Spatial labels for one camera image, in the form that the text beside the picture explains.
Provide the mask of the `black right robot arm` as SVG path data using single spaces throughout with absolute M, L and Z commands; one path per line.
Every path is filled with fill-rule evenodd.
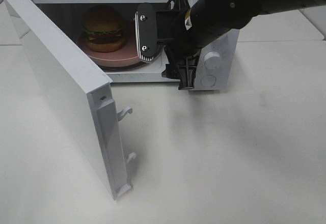
M 220 90 L 231 64 L 216 50 L 216 40 L 245 27 L 252 18 L 323 6 L 325 0 L 168 0 L 161 8 L 142 3 L 135 13 L 137 54 L 145 63 L 164 51 L 162 77 L 179 80 L 180 90 Z

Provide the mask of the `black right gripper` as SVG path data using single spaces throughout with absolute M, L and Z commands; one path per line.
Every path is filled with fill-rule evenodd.
M 166 53 L 168 63 L 162 77 L 178 79 L 178 90 L 195 88 L 195 78 L 201 48 L 193 35 L 197 0 L 192 6 L 188 0 L 171 0 L 156 6 L 152 3 L 138 5 L 137 11 L 156 21 L 157 43 Z

